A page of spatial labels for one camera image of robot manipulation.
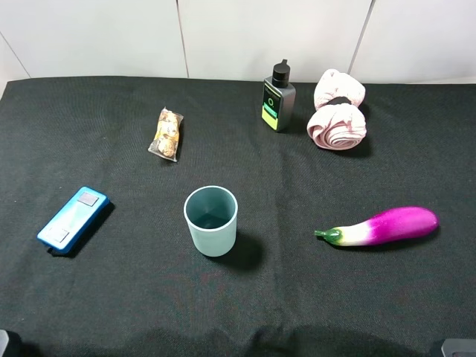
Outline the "light blue plastic cup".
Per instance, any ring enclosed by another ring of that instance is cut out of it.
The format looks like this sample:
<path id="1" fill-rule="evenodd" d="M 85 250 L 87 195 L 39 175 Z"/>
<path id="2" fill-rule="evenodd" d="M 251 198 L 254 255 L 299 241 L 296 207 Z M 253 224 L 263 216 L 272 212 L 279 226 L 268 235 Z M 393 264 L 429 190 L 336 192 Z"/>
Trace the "light blue plastic cup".
<path id="1" fill-rule="evenodd" d="M 234 246 L 238 203 L 228 189 L 200 187 L 185 200 L 184 218 L 196 249 L 208 257 L 220 257 Z"/>

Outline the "clear snack packet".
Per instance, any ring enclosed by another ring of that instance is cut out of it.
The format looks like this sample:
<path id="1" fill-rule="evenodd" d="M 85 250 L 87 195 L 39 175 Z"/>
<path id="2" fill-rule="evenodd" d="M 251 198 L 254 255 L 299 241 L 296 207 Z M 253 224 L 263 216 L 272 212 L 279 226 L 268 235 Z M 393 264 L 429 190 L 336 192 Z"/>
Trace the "clear snack packet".
<path id="1" fill-rule="evenodd" d="M 183 118 L 179 113 L 164 107 L 158 117 L 155 137 L 148 151 L 161 158 L 177 162 L 176 155 L 179 148 L 180 126 Z"/>

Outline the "grey bottle with black cap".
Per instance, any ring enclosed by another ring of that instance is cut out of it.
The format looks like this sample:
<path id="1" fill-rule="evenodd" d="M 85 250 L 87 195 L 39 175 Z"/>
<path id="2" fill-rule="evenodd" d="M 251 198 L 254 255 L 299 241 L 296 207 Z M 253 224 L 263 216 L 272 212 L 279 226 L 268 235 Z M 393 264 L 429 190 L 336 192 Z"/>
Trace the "grey bottle with black cap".
<path id="1" fill-rule="evenodd" d="M 287 60 L 283 59 L 263 81 L 261 117 L 275 132 L 283 131 L 292 119 L 296 89 L 289 82 L 290 71 Z"/>

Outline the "rolled pink towel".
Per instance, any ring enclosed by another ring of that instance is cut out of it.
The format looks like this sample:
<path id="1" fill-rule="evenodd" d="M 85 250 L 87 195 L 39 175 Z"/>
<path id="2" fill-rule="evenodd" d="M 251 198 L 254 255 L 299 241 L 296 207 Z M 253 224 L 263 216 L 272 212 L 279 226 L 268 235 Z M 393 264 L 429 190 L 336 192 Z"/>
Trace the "rolled pink towel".
<path id="1" fill-rule="evenodd" d="M 315 87 L 315 113 L 306 130 L 321 149 L 352 149 L 366 137 L 365 116 L 358 108 L 365 97 L 365 87 L 349 74 L 326 70 Z"/>

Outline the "black table cloth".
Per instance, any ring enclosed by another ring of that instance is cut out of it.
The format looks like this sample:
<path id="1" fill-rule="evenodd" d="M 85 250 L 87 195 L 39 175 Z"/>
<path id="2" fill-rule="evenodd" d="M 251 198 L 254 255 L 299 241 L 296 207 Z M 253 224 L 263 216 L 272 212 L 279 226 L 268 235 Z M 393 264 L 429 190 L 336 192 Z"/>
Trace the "black table cloth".
<path id="1" fill-rule="evenodd" d="M 475 87 L 369 85 L 367 137 L 306 133 L 311 84 L 282 133 L 260 83 L 30 79 L 1 98 L 1 327 L 24 356 L 428 356 L 475 336 Z M 177 162 L 148 151 L 166 107 Z M 208 257 L 183 207 L 238 203 L 233 248 Z M 36 235 L 83 186 L 109 198 L 68 254 Z M 428 236 L 341 247 L 315 231 L 392 208 Z"/>

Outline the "purple toy eggplant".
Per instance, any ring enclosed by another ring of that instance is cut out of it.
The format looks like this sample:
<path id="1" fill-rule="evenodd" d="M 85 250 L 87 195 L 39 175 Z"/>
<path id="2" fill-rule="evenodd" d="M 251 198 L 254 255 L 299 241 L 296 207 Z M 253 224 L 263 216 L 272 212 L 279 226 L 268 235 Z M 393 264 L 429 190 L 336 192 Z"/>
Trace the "purple toy eggplant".
<path id="1" fill-rule="evenodd" d="M 417 206 L 392 208 L 350 226 L 315 231 L 331 245 L 372 246 L 428 236 L 439 227 L 437 215 Z"/>

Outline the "blue rectangular box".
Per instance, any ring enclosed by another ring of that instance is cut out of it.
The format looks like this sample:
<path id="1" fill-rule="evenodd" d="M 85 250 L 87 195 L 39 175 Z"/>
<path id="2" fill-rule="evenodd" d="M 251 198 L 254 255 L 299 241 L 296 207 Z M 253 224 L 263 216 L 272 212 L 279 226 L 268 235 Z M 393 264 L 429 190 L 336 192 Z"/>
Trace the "blue rectangular box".
<path id="1" fill-rule="evenodd" d="M 108 203 L 106 195 L 83 186 L 39 231 L 36 238 L 55 252 L 68 254 Z"/>

